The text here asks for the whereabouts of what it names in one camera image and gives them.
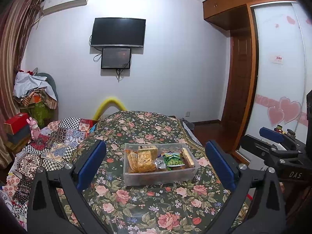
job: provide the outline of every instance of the floral tablecloth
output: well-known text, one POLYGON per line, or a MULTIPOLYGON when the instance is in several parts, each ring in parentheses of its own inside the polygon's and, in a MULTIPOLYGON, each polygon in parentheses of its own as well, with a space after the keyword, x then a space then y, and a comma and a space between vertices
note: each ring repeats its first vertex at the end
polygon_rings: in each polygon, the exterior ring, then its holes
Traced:
MULTIPOLYGON (((98 218, 114 234, 190 234, 201 232, 218 214, 229 196, 196 144, 175 118, 156 113, 121 111, 99 121, 79 146, 73 162, 93 145, 106 141, 107 155, 83 196, 98 218), (186 143, 200 164, 193 180, 164 185, 125 187, 124 144, 186 143)), ((63 194, 58 193, 73 224, 79 225, 63 194)), ((235 225, 248 210, 243 205, 235 225)))

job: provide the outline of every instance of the television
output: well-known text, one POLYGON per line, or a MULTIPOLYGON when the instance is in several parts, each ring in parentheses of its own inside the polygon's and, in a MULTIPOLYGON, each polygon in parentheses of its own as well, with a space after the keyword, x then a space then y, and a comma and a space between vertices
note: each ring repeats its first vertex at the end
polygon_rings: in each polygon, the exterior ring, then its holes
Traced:
POLYGON ((145 19, 96 18, 93 24, 91 46, 143 47, 145 19))
POLYGON ((129 69, 131 60, 130 48, 103 48, 101 68, 129 69))

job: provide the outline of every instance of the snack package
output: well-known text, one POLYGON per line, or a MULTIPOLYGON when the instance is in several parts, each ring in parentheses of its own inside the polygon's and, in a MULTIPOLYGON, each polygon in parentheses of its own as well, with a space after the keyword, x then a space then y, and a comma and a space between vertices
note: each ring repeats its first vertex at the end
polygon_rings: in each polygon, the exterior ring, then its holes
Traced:
POLYGON ((163 157, 167 167, 178 167, 185 165, 180 158, 180 153, 165 153, 163 157))
POLYGON ((129 173, 137 173, 137 167, 138 167, 138 154, 136 154, 133 151, 127 152, 127 158, 129 162, 129 173))
POLYGON ((138 173, 148 173, 156 170, 156 165, 154 164, 152 158, 152 152, 150 150, 144 150, 138 152, 138 173))
POLYGON ((190 154, 188 153, 188 150, 186 148, 182 148, 181 156, 184 158, 185 162, 187 163, 188 167, 194 167, 194 161, 191 158, 190 154))
POLYGON ((166 162, 165 162, 165 159, 163 157, 156 158, 154 160, 154 164, 156 165, 156 168, 158 171, 166 171, 167 170, 166 162))
POLYGON ((152 153, 152 159, 156 159, 158 156, 158 149, 155 145, 143 145, 138 147, 138 152, 149 150, 152 153))

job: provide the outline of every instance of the curtain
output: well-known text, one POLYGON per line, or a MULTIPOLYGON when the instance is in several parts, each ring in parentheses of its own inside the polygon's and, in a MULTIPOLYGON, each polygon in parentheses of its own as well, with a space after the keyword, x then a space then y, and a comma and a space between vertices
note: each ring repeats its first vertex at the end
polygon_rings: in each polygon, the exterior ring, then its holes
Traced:
POLYGON ((3 123, 19 113, 13 100, 16 73, 21 68, 31 26, 42 0, 14 0, 0 18, 0 168, 12 161, 4 143, 7 136, 3 123))

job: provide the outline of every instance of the power cord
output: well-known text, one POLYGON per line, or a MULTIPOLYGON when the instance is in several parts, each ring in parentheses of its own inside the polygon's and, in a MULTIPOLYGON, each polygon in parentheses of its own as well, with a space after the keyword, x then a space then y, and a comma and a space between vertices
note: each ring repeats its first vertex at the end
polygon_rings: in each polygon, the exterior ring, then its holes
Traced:
MULTIPOLYGON (((89 46, 90 46, 90 47, 91 47, 91 37, 92 37, 92 34, 91 34, 90 39, 89 39, 89 46)), ((95 48, 96 50, 100 51, 99 54, 97 54, 96 56, 93 57, 93 61, 94 61, 94 62, 98 62, 98 61, 101 59, 101 57, 102 57, 102 51, 103 51, 103 50, 97 49, 96 47, 93 47, 93 48, 95 48)))
MULTIPOLYGON (((124 68, 127 67, 128 64, 131 65, 131 59, 132 59, 132 51, 131 51, 131 49, 130 49, 130 60, 124 65, 124 68)), ((118 82, 119 82, 119 80, 120 80, 120 75, 121 75, 121 73, 124 71, 124 68, 123 68, 122 70, 121 70, 120 68, 116 69, 116 74, 117 74, 117 76, 118 76, 118 82)))

